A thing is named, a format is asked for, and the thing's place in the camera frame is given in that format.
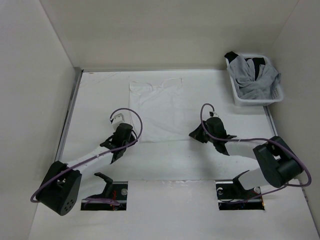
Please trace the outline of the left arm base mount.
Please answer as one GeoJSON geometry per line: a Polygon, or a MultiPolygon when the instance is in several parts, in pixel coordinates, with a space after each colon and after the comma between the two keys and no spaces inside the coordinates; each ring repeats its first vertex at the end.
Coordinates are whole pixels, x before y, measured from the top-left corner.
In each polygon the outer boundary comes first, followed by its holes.
{"type": "Polygon", "coordinates": [[[81,211],[126,211],[128,188],[127,181],[113,181],[107,175],[96,172],[96,177],[105,182],[103,191],[90,195],[81,201],[81,211]]]}

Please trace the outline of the white tank top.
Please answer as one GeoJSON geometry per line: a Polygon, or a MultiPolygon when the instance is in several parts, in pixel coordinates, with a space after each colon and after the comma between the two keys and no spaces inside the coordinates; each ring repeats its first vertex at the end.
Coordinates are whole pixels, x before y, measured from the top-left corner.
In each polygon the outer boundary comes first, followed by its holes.
{"type": "Polygon", "coordinates": [[[189,137],[182,78],[166,79],[160,85],[131,81],[128,103],[142,119],[141,142],[184,141],[189,137]]]}

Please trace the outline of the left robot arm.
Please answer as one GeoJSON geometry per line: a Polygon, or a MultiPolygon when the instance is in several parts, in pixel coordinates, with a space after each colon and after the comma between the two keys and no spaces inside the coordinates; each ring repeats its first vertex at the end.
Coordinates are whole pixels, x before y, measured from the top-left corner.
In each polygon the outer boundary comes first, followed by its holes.
{"type": "Polygon", "coordinates": [[[138,142],[141,134],[135,133],[132,125],[120,123],[110,137],[87,155],[66,163],[55,161],[30,201],[41,203],[60,216],[66,215],[78,199],[83,172],[100,161],[115,163],[138,142]]]}

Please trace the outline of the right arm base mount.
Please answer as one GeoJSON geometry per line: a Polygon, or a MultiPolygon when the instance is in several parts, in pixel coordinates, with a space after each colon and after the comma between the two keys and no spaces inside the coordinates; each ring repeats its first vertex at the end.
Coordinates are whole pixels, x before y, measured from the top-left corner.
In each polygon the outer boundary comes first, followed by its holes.
{"type": "Polygon", "coordinates": [[[232,180],[217,181],[215,186],[221,211],[265,210],[262,197],[251,199],[261,193],[260,187],[246,190],[232,180]]]}

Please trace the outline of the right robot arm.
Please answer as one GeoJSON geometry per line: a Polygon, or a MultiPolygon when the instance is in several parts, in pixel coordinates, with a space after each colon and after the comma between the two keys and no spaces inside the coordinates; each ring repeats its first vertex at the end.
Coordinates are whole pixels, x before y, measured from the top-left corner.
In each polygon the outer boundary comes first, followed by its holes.
{"type": "Polygon", "coordinates": [[[237,139],[236,135],[227,133],[219,117],[203,120],[189,136],[200,143],[212,143],[223,155],[257,161],[257,169],[247,170],[232,179],[231,190],[238,198],[245,197],[250,190],[257,187],[285,187],[304,171],[302,165],[290,154],[290,148],[281,137],[274,136],[262,144],[256,140],[237,139]]]}

